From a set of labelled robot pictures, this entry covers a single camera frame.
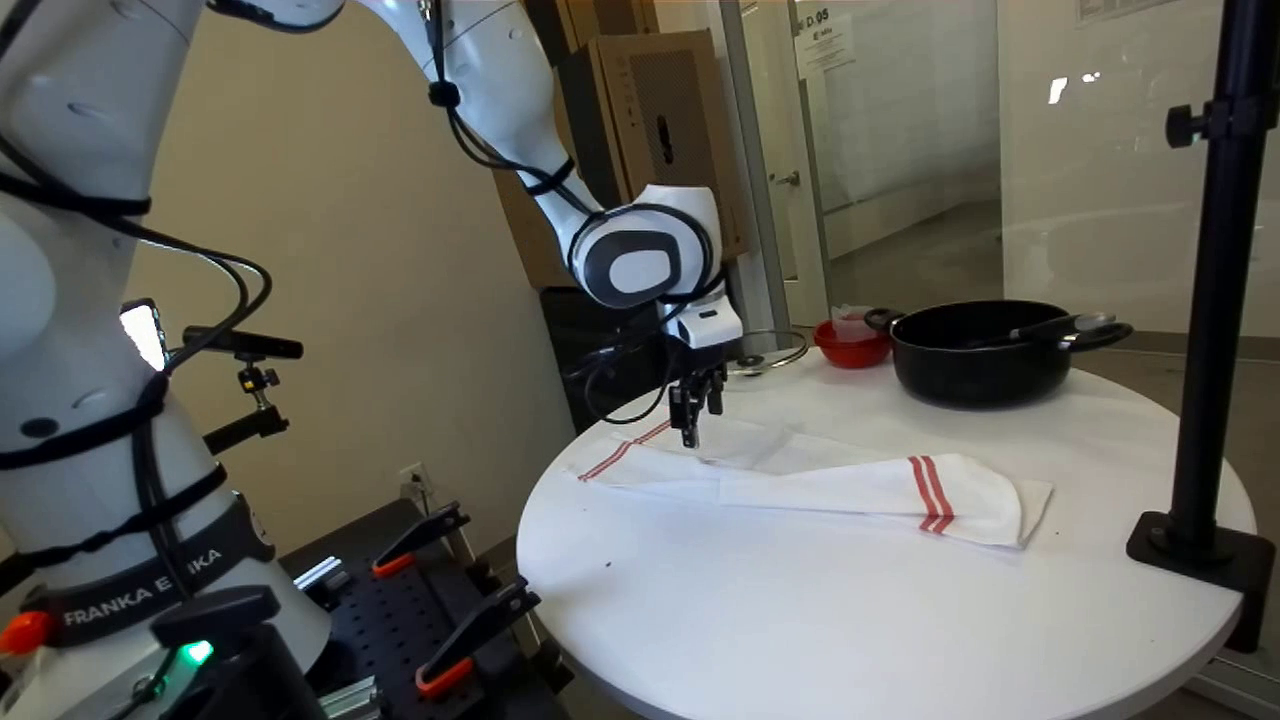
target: dish towel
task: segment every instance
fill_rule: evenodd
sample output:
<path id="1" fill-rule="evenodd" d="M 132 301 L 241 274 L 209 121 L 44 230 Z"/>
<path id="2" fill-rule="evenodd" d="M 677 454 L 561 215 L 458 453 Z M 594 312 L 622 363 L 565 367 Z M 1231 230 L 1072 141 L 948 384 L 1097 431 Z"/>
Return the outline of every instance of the dish towel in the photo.
<path id="1" fill-rule="evenodd" d="M 925 537 L 1022 549 L 1053 499 L 1053 482 L 1010 481 L 972 454 L 898 454 L 871 464 L 832 464 L 806 473 L 747 473 L 704 464 L 687 453 L 618 443 L 578 481 L 613 493 L 709 499 L 731 506 L 843 513 L 919 529 Z"/>

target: white table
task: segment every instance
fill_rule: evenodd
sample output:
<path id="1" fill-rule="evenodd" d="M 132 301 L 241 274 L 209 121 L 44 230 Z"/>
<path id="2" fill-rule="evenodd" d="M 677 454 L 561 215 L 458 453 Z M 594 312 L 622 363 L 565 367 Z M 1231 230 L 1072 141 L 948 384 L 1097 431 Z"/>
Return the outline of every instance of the white table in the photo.
<path id="1" fill-rule="evenodd" d="M 856 514 L 759 513 L 578 482 L 641 426 L 594 422 L 538 476 L 519 573 L 538 620 L 643 708 L 716 720 L 1131 715 L 1228 641 L 1239 595 L 1125 555 L 1166 506 L 1174 416 L 1072 373 L 1019 411 L 948 411 L 893 367 L 817 350 L 724 390 L 731 420 L 801 422 L 851 454 L 967 453 L 1055 482 L 1022 550 Z M 1251 532 L 1223 466 L 1220 524 Z"/>

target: frying pan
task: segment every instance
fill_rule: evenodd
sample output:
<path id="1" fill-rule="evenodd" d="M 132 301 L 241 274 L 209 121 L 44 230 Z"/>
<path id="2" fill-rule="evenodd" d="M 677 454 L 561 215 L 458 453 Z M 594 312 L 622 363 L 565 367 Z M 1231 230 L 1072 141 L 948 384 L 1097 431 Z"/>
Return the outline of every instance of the frying pan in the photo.
<path id="1" fill-rule="evenodd" d="M 972 301 L 925 312 L 871 309 L 865 317 L 893 339 L 896 378 L 952 407 L 1010 407 L 1047 396 L 1090 350 L 1131 335 L 1110 317 L 1072 317 L 1033 301 Z"/>

